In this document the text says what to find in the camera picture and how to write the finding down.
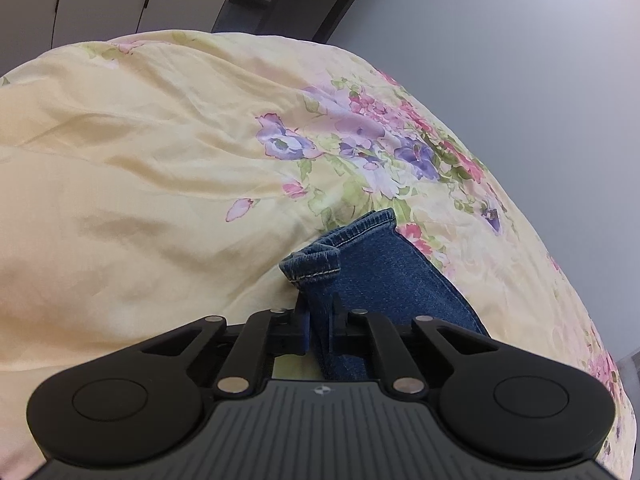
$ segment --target jeans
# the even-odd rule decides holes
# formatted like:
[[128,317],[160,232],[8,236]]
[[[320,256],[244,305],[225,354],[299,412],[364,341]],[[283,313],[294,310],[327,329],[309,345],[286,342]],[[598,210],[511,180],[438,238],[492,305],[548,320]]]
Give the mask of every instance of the jeans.
[[280,270],[306,297],[311,344],[327,379],[367,378],[361,360],[332,352],[335,293],[346,309],[382,312],[395,324],[425,314],[488,335],[451,282],[396,232],[393,209],[328,232],[282,260]]

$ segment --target gray wall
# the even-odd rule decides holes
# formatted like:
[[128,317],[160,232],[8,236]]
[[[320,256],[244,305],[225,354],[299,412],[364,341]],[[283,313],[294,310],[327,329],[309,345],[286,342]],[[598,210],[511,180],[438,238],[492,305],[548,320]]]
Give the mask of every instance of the gray wall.
[[489,166],[615,358],[640,347],[640,0],[356,0],[330,43]]

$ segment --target bedspread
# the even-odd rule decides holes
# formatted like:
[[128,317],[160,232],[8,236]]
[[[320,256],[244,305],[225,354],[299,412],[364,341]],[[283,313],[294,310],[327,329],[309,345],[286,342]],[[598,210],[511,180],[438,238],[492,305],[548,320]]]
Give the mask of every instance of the bedspread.
[[493,338],[606,385],[599,460],[629,478],[634,414],[578,295],[487,168],[390,76],[331,46],[165,31],[61,47],[0,84],[4,480],[43,460],[24,409],[47,376],[208,314],[292,305],[278,262],[387,207]]

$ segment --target metal rivet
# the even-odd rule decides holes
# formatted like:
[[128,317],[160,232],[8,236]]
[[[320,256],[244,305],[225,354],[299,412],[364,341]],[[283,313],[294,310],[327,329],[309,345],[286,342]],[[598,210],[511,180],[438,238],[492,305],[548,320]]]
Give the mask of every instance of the metal rivet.
[[424,383],[413,377],[400,377],[394,381],[394,390],[402,394],[418,394],[424,390]]
[[225,377],[218,381],[218,389],[228,394],[241,394],[249,387],[244,377]]

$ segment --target ribbed gray panel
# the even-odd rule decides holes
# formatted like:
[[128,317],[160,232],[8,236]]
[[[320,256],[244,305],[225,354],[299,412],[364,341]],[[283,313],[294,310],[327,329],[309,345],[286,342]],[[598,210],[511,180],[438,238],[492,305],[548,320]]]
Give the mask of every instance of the ribbed gray panel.
[[33,476],[36,480],[612,478],[593,462],[556,472],[507,470],[457,448],[426,406],[390,399],[376,383],[301,381],[270,381],[258,397],[221,403],[193,440],[152,462],[122,470],[84,470],[53,461]]

